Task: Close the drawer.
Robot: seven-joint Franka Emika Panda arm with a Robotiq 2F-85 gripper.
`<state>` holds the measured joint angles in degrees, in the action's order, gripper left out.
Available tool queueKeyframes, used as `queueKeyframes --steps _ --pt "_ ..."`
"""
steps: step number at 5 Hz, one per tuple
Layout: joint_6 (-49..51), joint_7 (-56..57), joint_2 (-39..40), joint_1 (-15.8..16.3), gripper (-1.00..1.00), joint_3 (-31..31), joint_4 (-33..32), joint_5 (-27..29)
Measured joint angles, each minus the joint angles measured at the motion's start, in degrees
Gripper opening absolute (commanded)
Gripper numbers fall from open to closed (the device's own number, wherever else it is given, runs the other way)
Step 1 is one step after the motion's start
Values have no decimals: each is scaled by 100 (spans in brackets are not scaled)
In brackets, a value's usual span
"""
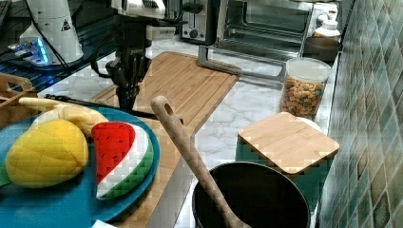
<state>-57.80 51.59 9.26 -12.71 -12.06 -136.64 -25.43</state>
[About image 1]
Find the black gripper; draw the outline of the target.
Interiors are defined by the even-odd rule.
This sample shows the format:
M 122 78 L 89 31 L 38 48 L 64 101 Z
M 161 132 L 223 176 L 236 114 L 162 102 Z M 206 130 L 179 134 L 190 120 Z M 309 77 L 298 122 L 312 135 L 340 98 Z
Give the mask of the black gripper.
M 117 50 L 117 62 L 112 65 L 112 81 L 118 86 L 117 95 L 120 109 L 131 110 L 139 94 L 141 82 L 148 70 L 150 60 L 145 49 L 151 46 L 146 39 L 148 20 L 141 17 L 116 15 L 112 38 Z

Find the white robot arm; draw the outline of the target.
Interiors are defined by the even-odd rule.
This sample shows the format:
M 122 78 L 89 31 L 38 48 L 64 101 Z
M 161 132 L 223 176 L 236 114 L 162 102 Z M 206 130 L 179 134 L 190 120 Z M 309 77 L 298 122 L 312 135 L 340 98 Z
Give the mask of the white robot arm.
M 31 25 L 21 37 L 37 43 L 39 66 L 63 67 L 84 56 L 75 27 L 72 25 L 67 0 L 24 0 Z M 117 45 L 115 60 L 106 64 L 107 73 L 101 77 L 116 86 L 119 107 L 130 110 L 135 104 L 151 60 L 146 49 L 151 46 L 147 32 L 164 19 L 163 0 L 107 0 L 116 12 L 113 28 L 104 40 Z

